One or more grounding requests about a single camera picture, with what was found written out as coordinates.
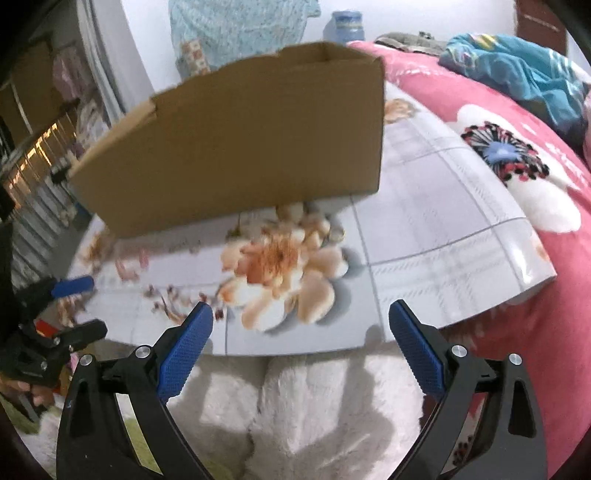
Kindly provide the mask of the person's left hand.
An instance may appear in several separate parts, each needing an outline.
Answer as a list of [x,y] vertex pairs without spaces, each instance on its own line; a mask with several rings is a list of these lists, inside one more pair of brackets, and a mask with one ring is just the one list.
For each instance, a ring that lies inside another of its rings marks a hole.
[[55,404],[55,398],[51,388],[13,380],[4,375],[0,378],[0,390],[1,395],[11,402],[18,402],[20,395],[30,394],[32,404],[36,407],[49,407]]

